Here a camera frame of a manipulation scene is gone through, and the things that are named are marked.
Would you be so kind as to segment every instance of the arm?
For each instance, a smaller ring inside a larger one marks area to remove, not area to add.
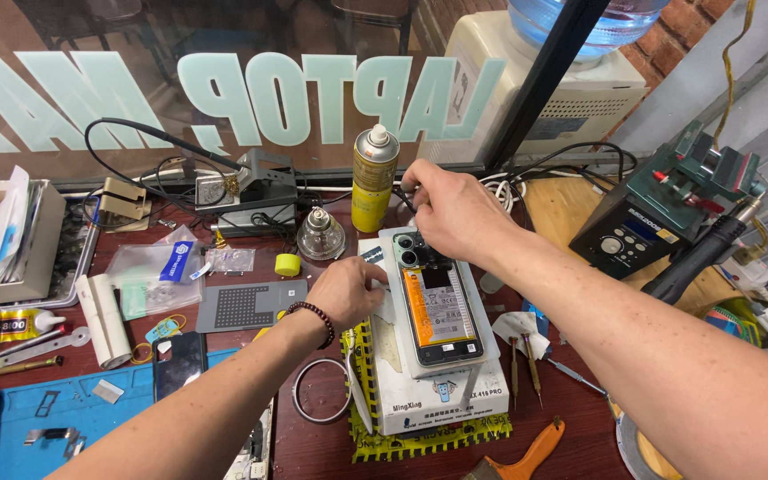
[[[334,330],[362,320],[384,298],[381,268],[360,257],[331,265],[306,301]],[[281,319],[260,339],[121,425],[49,478],[221,478],[284,380],[327,338],[313,312]]]
[[[547,313],[678,471],[768,478],[768,355],[522,230],[468,175],[417,160],[402,188],[417,184],[423,238]]]

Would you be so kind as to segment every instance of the hand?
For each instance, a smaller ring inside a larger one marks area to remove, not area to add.
[[[372,280],[388,282],[387,273],[360,257],[334,262],[316,280],[307,302],[322,309],[337,335],[372,313],[384,300],[384,289],[373,289]]]
[[[414,195],[416,226],[441,254],[487,269],[496,240],[519,227],[496,197],[472,175],[447,172],[417,159],[402,177],[402,190]]]

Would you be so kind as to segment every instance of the gray metal stencil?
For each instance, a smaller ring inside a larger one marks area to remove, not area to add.
[[[208,287],[197,312],[199,333],[264,328],[277,314],[307,297],[306,280]]]

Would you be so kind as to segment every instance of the beaded bracelet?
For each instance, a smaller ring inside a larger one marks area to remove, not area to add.
[[[328,328],[328,339],[325,340],[325,343],[322,344],[321,347],[319,347],[319,350],[326,349],[332,342],[334,342],[334,338],[336,337],[336,333],[334,333],[334,325],[330,322],[330,319],[325,314],[325,312],[322,311],[322,309],[313,305],[312,303],[307,303],[306,301],[296,301],[289,306],[286,313],[297,312],[299,308],[306,308],[307,310],[314,312],[319,316],[320,319],[322,319],[323,322],[325,322],[325,326]]]

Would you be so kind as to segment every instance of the water bottle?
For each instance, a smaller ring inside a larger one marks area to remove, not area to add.
[[[612,0],[576,61],[595,60],[645,35],[669,0]],[[556,18],[561,0],[508,0],[508,14],[515,31],[529,45],[541,49]]]

